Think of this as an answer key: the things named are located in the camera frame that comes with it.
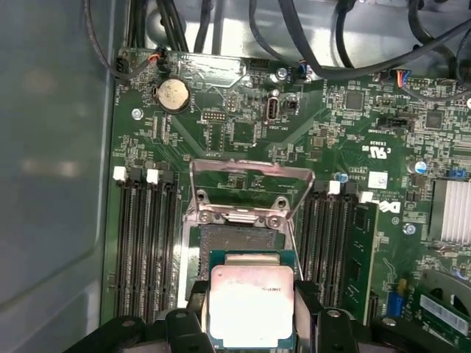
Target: motherboard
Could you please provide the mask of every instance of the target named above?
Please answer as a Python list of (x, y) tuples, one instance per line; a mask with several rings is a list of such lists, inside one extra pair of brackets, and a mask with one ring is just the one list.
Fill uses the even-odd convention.
[[(120, 69), (152, 53), (122, 49)], [(411, 312), (424, 270), (467, 281), (471, 101), (419, 100), (392, 76), (331, 82), (306, 65), (170, 52), (119, 82), (102, 322), (185, 306), (214, 249), (296, 249), (297, 277), (365, 324)], [(413, 75), (408, 86), (457, 90)], [(199, 203), (286, 211), (289, 232), (271, 218), (195, 220)]]

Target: integrated circuit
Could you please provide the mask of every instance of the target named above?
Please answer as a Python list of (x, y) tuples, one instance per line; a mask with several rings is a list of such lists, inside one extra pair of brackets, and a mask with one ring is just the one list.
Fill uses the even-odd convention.
[(425, 118), (425, 127), (427, 129), (441, 129), (443, 122), (443, 112), (439, 110), (431, 110), (427, 112)]
[(347, 92), (345, 99), (345, 109), (361, 110), (363, 108), (363, 93), (362, 92)]

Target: capacitor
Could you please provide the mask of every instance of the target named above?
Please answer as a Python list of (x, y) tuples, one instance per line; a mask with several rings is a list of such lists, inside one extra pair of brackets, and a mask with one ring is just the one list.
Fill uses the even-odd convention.
[(333, 178), (342, 183), (342, 184), (345, 184), (346, 182), (348, 182), (349, 178), (348, 178), (348, 174), (346, 173), (341, 173), (341, 172), (337, 172), (333, 175)]
[(411, 174), (426, 174), (427, 163), (425, 163), (423, 160), (413, 160), (407, 165), (407, 170)]

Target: chip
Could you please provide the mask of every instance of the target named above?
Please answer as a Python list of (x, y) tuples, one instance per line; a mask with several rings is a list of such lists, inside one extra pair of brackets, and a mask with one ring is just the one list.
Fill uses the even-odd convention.
[(321, 138), (320, 136), (314, 136), (312, 138), (312, 146), (324, 147), (324, 138)]
[(430, 111), (427, 112), (427, 118), (425, 119), (425, 127), (427, 129), (441, 129), (443, 121), (443, 112)]
[(311, 151), (311, 153), (309, 154), (309, 157), (312, 160), (316, 160), (317, 162), (319, 162), (321, 160), (321, 157), (322, 157), (322, 152), (321, 151)]
[(345, 109), (361, 110), (363, 107), (363, 94), (360, 92), (348, 92)]

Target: wire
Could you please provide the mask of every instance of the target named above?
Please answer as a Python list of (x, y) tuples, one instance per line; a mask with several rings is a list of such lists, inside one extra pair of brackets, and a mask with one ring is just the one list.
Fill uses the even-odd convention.
[(413, 90), (410, 87), (407, 86), (402, 86), (402, 90), (406, 93), (408, 93), (411, 97), (414, 97), (415, 99), (419, 99), (421, 101), (455, 101), (456, 99), (460, 99), (466, 96), (471, 96), (471, 91), (466, 90), (457, 94), (453, 94), (452, 96), (447, 96), (447, 97), (430, 97), (430, 96), (424, 96), (420, 93), (417, 93), (415, 90)]
[[(419, 3), (420, 0), (409, 0), (409, 8), (408, 8), (408, 22), (409, 27), (411, 27), (411, 32), (414, 37), (422, 44), (430, 43), (433, 39), (435, 39), (422, 25), (419, 18)], [(449, 50), (444, 45), (437, 46), (434, 50), (437, 54), (440, 54), (445, 59), (445, 62), (448, 65), (448, 76), (451, 79), (455, 78), (456, 72), (456, 58), (453, 55), (452, 51)]]
[(356, 77), (365, 76), (404, 65), (418, 57), (421, 57), (423, 54), (433, 50), (437, 46), (442, 45), (447, 40), (455, 37), (458, 33), (465, 31), (471, 26), (471, 19), (469, 19), (462, 24), (453, 27), (443, 35), (440, 35), (424, 46), (382, 63), (355, 69), (326, 69), (319, 64), (314, 53), (312, 52), (311, 47), (309, 46), (309, 42), (302, 30), (300, 19), (296, 13), (296, 7), (294, 6), (293, 0), (278, 0), (278, 4), (280, 5), (283, 19), (294, 45), (297, 47), (300, 54), (305, 58), (306, 62), (312, 68), (314, 73), (323, 79), (354, 79)]
[(95, 29), (93, 28), (93, 22), (91, 17), (91, 0), (83, 0), (83, 13), (85, 16), (85, 26), (87, 28), (88, 39), (90, 39), (91, 45), (93, 50), (95, 51), (96, 56), (98, 57), (99, 62), (116, 78), (122, 79), (124, 81), (129, 81), (133, 79), (139, 74), (141, 74), (147, 66), (151, 63), (150, 60), (145, 60), (141, 64), (139, 64), (133, 72), (130, 74), (123, 74), (122, 72), (117, 71), (114, 67), (112, 67), (108, 61), (106, 60), (105, 55), (103, 54), (102, 49), (96, 39)]
[(355, 3), (356, 3), (356, 0), (339, 0), (336, 6), (337, 21), (336, 21), (335, 35), (336, 35), (337, 52), (339, 53), (339, 57), (342, 64), (344, 64), (346, 68), (354, 68), (348, 56), (347, 49), (345, 48), (344, 26), (345, 26), (345, 19), (347, 18), (347, 14), (353, 9), (353, 6), (355, 6)]
[(175, 7), (174, 0), (165, 0), (167, 6), (167, 13), (170, 16), (177, 42), (180, 46), (180, 51), (188, 52), (188, 44), (186, 43), (185, 31), (183, 31), (182, 21), (180, 15), (178, 15), (177, 8)]
[(250, 31), (252, 31), (252, 35), (254, 39), (257, 41), (258, 45), (266, 51), (268, 54), (272, 55), (275, 59), (286, 62), (283, 56), (274, 50), (267, 42), (266, 39), (261, 34), (260, 30), (258, 29), (257, 22), (255, 21), (255, 11), (257, 11), (257, 3), (258, 0), (250, 0), (249, 2), (249, 25)]
[(404, 74), (404, 71), (397, 70), (397, 86), (399, 88), (403, 86), (403, 74)]
[(206, 35), (208, 34), (209, 23), (211, 21), (211, 0), (202, 0), (201, 14), (199, 15), (199, 29), (194, 41), (193, 51), (202, 53), (205, 47)]
[(407, 78), (410, 76), (411, 72), (409, 70), (406, 71), (403, 77), (403, 86), (407, 83)]
[(470, 39), (471, 36), (471, 28), (469, 28), (466, 33), (464, 34), (463, 38), (461, 39), (461, 42), (459, 42), (458, 50), (456, 51), (456, 79), (458, 80), (458, 83), (460, 85), (463, 85), (465, 87), (471, 86), (470, 83), (466, 83), (466, 77), (463, 75), (463, 72), (461, 71), (460, 63), (461, 63), (461, 56), (463, 53), (463, 49), (466, 46), (466, 43)]
[(173, 26), (171, 24), (171, 19), (169, 17), (169, 13), (167, 12), (166, 6), (165, 6), (165, 0), (156, 0), (157, 2), (157, 8), (159, 9), (160, 12), (160, 17), (162, 18), (162, 25), (163, 28), (165, 29), (165, 33), (167, 36), (167, 40), (169, 41), (169, 45), (171, 50), (180, 50), (180, 47), (178, 46), (177, 40), (175, 39), (175, 34), (173, 31)]

